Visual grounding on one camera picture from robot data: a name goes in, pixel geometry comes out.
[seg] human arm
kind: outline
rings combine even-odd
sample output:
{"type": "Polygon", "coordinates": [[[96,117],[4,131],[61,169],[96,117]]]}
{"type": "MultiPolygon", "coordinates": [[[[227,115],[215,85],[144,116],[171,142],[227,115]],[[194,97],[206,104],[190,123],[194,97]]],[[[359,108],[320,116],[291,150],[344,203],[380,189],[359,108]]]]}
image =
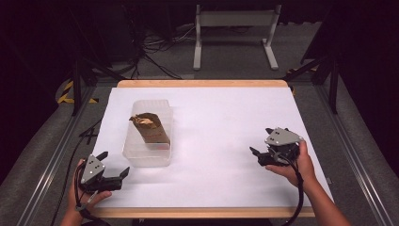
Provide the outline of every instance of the human arm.
{"type": "MultiPolygon", "coordinates": [[[[311,201],[311,207],[313,208],[317,223],[323,226],[350,225],[345,215],[329,198],[326,191],[317,181],[313,163],[308,154],[308,147],[305,141],[299,143],[299,151],[300,154],[296,163],[298,170],[302,175],[303,190],[311,201]]],[[[298,181],[295,172],[291,167],[268,165],[265,168],[278,175],[286,177],[291,184],[297,186],[298,181]]]]}
{"type": "MultiPolygon", "coordinates": [[[[81,159],[78,163],[78,166],[80,166],[83,163],[83,159],[81,159]]],[[[74,193],[74,176],[72,179],[72,183],[70,186],[70,190],[68,192],[68,206],[67,206],[67,211],[65,212],[64,218],[61,221],[61,226],[80,226],[83,221],[83,217],[80,215],[78,211],[75,210],[76,207],[76,199],[75,199],[75,193],[74,193]]],[[[81,197],[83,194],[83,191],[78,188],[78,197],[81,197]]],[[[110,197],[112,193],[110,191],[103,191],[98,193],[94,199],[88,204],[87,209],[89,212],[92,212],[94,209],[94,205],[96,205],[98,202],[102,201],[103,199],[110,197]]],[[[89,194],[84,194],[81,200],[81,203],[87,203],[88,199],[90,198],[91,195],[89,194]]]]}

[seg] black curtain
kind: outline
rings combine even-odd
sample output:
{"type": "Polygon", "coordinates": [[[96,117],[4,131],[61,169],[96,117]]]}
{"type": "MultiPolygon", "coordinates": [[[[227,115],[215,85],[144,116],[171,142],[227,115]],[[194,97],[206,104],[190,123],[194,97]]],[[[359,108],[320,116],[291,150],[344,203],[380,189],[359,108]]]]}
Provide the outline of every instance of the black curtain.
{"type": "Polygon", "coordinates": [[[337,2],[303,57],[336,57],[340,76],[360,115],[397,175],[398,11],[399,5],[393,0],[337,2]]]}
{"type": "Polygon", "coordinates": [[[36,2],[0,3],[0,182],[56,110],[56,91],[71,69],[56,32],[36,2]]]}

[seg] gray mechanical part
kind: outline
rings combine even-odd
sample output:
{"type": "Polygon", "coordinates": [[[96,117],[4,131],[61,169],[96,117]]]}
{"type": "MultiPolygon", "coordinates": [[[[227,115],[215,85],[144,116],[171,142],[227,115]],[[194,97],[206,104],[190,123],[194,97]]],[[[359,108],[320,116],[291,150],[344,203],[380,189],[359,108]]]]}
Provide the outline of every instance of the gray mechanical part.
{"type": "Polygon", "coordinates": [[[264,142],[269,145],[282,146],[296,143],[301,140],[303,140],[303,137],[298,134],[277,127],[264,142]]]}
{"type": "Polygon", "coordinates": [[[80,181],[80,183],[83,185],[92,183],[97,178],[97,176],[103,176],[104,170],[105,165],[93,154],[91,154],[88,157],[85,171],[83,172],[82,180],[80,181]]]}

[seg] metal rail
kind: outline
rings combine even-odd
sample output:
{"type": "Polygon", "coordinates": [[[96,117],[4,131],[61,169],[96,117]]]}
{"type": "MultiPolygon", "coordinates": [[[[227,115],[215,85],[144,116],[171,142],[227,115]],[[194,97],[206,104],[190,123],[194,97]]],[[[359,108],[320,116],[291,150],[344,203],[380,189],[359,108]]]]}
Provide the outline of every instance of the metal rail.
{"type": "Polygon", "coordinates": [[[315,89],[326,109],[326,112],[329,115],[330,120],[334,125],[334,129],[340,137],[343,145],[344,154],[352,170],[354,171],[355,176],[358,179],[359,185],[364,193],[364,196],[367,199],[367,202],[370,204],[373,213],[375,214],[375,218],[378,221],[378,224],[384,226],[393,226],[393,222],[384,204],[380,200],[372,180],[370,179],[365,168],[363,167],[363,164],[361,163],[359,156],[356,153],[356,149],[354,148],[349,138],[349,135],[346,133],[339,116],[333,114],[329,107],[328,94],[326,90],[322,86],[315,86],[315,89]]]}
{"type": "Polygon", "coordinates": [[[82,98],[82,106],[80,110],[76,113],[74,117],[71,117],[70,121],[67,124],[64,134],[62,135],[61,140],[59,141],[52,158],[50,159],[49,164],[47,165],[46,170],[41,175],[40,180],[33,192],[29,203],[26,205],[24,212],[22,213],[20,219],[18,220],[17,225],[30,225],[33,218],[38,212],[39,206],[44,199],[44,196],[47,193],[47,190],[52,183],[54,176],[56,175],[56,171],[59,167],[59,164],[64,156],[68,145],[71,141],[71,135],[76,125],[80,121],[82,114],[88,104],[88,101],[93,93],[93,87],[87,87],[83,93],[82,98]]]}

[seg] metal frame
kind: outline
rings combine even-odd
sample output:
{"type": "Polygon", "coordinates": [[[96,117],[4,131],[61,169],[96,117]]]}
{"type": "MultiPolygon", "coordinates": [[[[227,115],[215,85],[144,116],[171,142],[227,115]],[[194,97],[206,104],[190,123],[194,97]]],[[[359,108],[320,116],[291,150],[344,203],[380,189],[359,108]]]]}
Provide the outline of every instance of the metal frame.
{"type": "Polygon", "coordinates": [[[200,58],[202,52],[202,40],[200,29],[202,26],[230,26],[230,25],[257,25],[270,26],[267,39],[262,39],[263,48],[272,70],[277,70],[279,65],[273,54],[271,43],[275,34],[281,5],[277,5],[274,10],[262,11],[201,11],[197,5],[196,15],[196,47],[194,52],[194,70],[200,69],[200,58]]]}

